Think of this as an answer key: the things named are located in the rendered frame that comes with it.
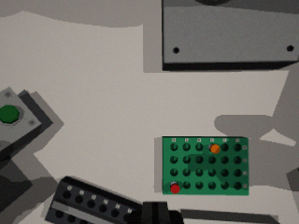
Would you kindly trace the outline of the green tube rack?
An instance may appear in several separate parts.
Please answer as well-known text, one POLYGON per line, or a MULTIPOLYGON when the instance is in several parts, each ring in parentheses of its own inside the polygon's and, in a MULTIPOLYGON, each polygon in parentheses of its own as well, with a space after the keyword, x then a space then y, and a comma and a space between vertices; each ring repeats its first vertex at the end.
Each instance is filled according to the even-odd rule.
POLYGON ((249 196, 249 139, 163 136, 163 195, 249 196), (220 152, 212 153, 209 144, 218 145, 220 152), (170 189, 172 181, 179 185, 177 194, 170 189))

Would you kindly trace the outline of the orange tube cap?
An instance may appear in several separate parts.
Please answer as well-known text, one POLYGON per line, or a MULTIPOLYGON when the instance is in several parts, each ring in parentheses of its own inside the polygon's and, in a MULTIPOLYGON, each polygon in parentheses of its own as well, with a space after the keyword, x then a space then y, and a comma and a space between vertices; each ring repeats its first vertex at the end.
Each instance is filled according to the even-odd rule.
POLYGON ((219 153, 220 152, 220 147, 218 146, 218 145, 216 145, 216 144, 209 144, 208 145, 208 149, 212 152, 212 153, 215 153, 215 154, 217 154, 217 153, 219 153))

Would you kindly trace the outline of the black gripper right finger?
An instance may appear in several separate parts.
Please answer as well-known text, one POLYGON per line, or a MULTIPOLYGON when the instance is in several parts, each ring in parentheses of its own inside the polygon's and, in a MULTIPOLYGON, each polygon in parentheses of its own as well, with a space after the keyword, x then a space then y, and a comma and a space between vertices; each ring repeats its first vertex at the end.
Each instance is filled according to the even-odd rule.
POLYGON ((177 210, 168 210, 167 202, 155 202, 156 224, 184 224, 177 210))

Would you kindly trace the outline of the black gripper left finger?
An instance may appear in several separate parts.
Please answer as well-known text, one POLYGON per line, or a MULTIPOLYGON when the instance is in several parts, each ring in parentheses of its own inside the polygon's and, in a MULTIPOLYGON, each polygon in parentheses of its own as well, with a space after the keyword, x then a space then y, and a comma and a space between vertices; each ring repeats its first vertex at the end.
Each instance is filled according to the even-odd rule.
POLYGON ((143 202, 142 210, 129 214, 127 224, 156 224, 155 202, 143 202))

